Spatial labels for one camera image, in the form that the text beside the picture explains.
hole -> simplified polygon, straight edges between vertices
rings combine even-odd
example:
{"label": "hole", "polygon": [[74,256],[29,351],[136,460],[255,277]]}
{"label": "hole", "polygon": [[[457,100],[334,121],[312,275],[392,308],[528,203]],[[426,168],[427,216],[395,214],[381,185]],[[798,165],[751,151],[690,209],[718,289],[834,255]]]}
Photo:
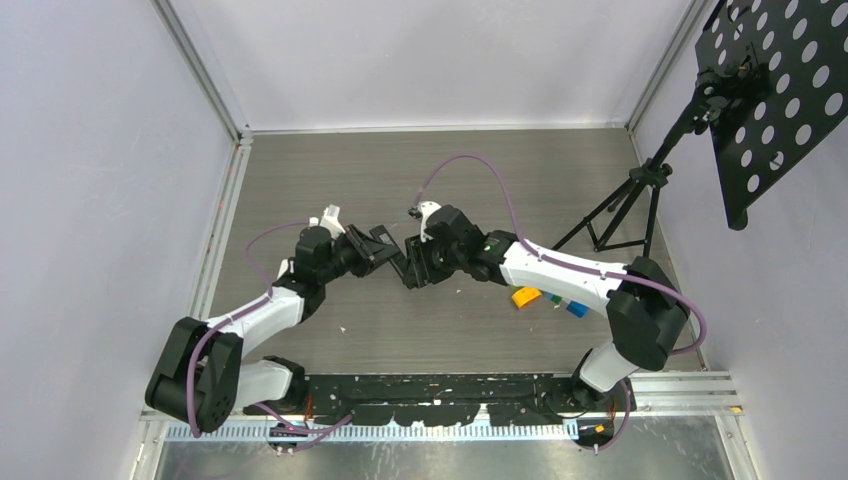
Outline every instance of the hole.
{"label": "hole", "polygon": [[747,167],[751,164],[751,159],[754,158],[754,154],[751,153],[750,150],[745,150],[745,153],[742,154],[742,166]]}
{"label": "hole", "polygon": [[810,128],[809,125],[801,125],[801,128],[798,129],[798,133],[795,134],[795,143],[798,145],[804,145],[810,141],[810,137],[813,135],[813,129]]}
{"label": "hole", "polygon": [[838,27],[842,25],[842,22],[845,21],[845,17],[848,17],[848,2],[840,5],[835,12],[833,12],[833,17],[830,19],[830,24],[834,27]]}
{"label": "hole", "polygon": [[786,6],[786,12],[784,15],[786,18],[789,18],[792,15],[795,15],[796,10],[798,10],[798,0],[792,0],[789,2],[789,5]]}
{"label": "hole", "polygon": [[827,81],[827,77],[830,76],[830,67],[827,65],[821,67],[816,71],[816,74],[813,75],[813,87],[820,88],[824,85],[824,82]]}
{"label": "hole", "polygon": [[774,154],[774,158],[769,161],[769,168],[772,170],[778,170],[783,166],[783,152],[777,152]]}
{"label": "hole", "polygon": [[757,108],[754,110],[754,118],[757,119],[757,120],[762,120],[763,115],[765,115],[765,114],[766,114],[766,102],[760,102],[760,104],[757,105]]}
{"label": "hole", "polygon": [[824,113],[832,117],[836,115],[836,112],[838,112],[840,108],[842,108],[842,94],[834,93],[827,99],[827,103],[824,104]]}
{"label": "hole", "polygon": [[813,57],[816,56],[816,51],[818,49],[819,49],[819,44],[815,40],[808,43],[807,46],[804,48],[804,52],[801,53],[801,61],[804,62],[804,63],[807,63],[810,60],[812,60]]}
{"label": "hole", "polygon": [[801,100],[797,98],[793,98],[789,100],[789,103],[786,104],[786,118],[792,118],[798,114],[798,110],[801,109]]}
{"label": "hole", "polygon": [[772,72],[775,71],[778,65],[780,65],[781,58],[783,58],[783,55],[781,55],[780,52],[777,52],[772,55],[771,61],[769,61],[769,70],[771,70]]}
{"label": "hole", "polygon": [[789,88],[789,74],[784,73],[782,77],[777,81],[777,85],[775,86],[775,90],[777,93],[783,93],[786,89]]}
{"label": "hole", "polygon": [[804,32],[806,32],[806,31],[807,31],[807,19],[802,18],[801,21],[798,22],[798,25],[795,25],[795,30],[792,30],[792,38],[794,40],[798,40],[799,38],[801,38],[801,35],[803,35]]}
{"label": "hole", "polygon": [[769,125],[768,127],[766,127],[765,130],[763,130],[763,137],[762,137],[763,145],[768,145],[769,143],[771,143],[771,141],[773,139],[774,139],[774,127]]}
{"label": "hole", "polygon": [[758,188],[760,188],[760,176],[751,175],[751,178],[748,179],[748,191],[754,193]]}
{"label": "hole", "polygon": [[774,32],[769,32],[763,40],[763,50],[768,50],[772,43],[774,43]]}

tripod stand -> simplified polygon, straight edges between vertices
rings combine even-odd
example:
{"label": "tripod stand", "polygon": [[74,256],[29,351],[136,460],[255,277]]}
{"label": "tripod stand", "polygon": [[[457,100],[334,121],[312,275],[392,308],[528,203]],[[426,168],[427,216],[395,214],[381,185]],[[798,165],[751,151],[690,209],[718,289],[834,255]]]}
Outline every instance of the tripod stand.
{"label": "tripod stand", "polygon": [[[583,217],[583,220],[571,229],[570,232],[565,234],[554,245],[553,249],[559,250],[585,227],[589,231],[589,236],[592,238],[592,244],[595,246],[596,252],[644,245],[642,256],[647,258],[651,252],[651,241],[654,234],[654,225],[657,220],[660,189],[668,184],[668,176],[672,173],[671,167],[664,164],[665,159],[668,157],[671,149],[677,145],[684,135],[692,132],[697,135],[704,133],[709,123],[718,117],[721,109],[727,104],[726,98],[720,92],[721,82],[722,79],[715,73],[707,72],[701,74],[698,77],[692,100],[683,109],[680,117],[678,117],[674,126],[669,130],[657,153],[649,158],[641,167],[630,170],[627,180],[592,210],[589,215]],[[624,217],[627,216],[633,204],[636,203],[636,200],[647,187],[651,187],[651,206],[648,210],[648,226],[645,230],[645,238],[607,245],[612,235],[621,225]],[[614,212],[616,208],[618,208],[618,212],[616,212],[601,236],[598,237],[594,227],[592,227],[592,220],[600,215],[604,209]]]}

yellow block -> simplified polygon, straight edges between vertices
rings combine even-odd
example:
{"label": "yellow block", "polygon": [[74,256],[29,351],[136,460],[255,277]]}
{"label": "yellow block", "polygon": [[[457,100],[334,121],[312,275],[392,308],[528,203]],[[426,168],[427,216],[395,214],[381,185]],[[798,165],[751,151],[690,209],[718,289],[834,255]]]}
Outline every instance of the yellow block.
{"label": "yellow block", "polygon": [[525,305],[542,296],[542,292],[538,288],[522,287],[512,294],[512,301],[518,309],[524,308]]}

music stand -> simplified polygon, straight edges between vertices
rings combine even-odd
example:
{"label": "music stand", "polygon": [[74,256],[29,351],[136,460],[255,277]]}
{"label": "music stand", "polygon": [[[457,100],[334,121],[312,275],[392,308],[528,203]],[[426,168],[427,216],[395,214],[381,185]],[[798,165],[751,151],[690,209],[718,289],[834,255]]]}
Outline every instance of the music stand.
{"label": "music stand", "polygon": [[[848,114],[848,3],[838,0],[720,0],[695,45],[700,73],[692,100],[657,150],[568,232],[584,227],[595,251],[643,245],[648,257],[664,162],[687,133],[709,127],[728,226],[747,226],[747,208],[801,161]],[[607,245],[645,188],[651,187],[642,240]],[[598,237],[592,220],[621,204]]]}

white wall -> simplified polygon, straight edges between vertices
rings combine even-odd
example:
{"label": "white wall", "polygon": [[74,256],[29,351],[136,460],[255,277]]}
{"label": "white wall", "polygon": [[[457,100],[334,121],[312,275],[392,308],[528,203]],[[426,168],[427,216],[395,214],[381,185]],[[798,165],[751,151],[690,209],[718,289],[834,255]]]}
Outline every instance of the white wall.
{"label": "white wall", "polygon": [[688,2],[178,3],[233,110],[291,130],[624,123]]}
{"label": "white wall", "polygon": [[[636,132],[652,155],[692,95],[694,39]],[[727,368],[765,479],[844,478],[848,395],[848,123],[726,226],[708,135],[669,156],[660,219],[677,276],[707,315],[705,351]]]}
{"label": "white wall", "polygon": [[231,149],[147,1],[0,3],[0,471],[119,478]]}

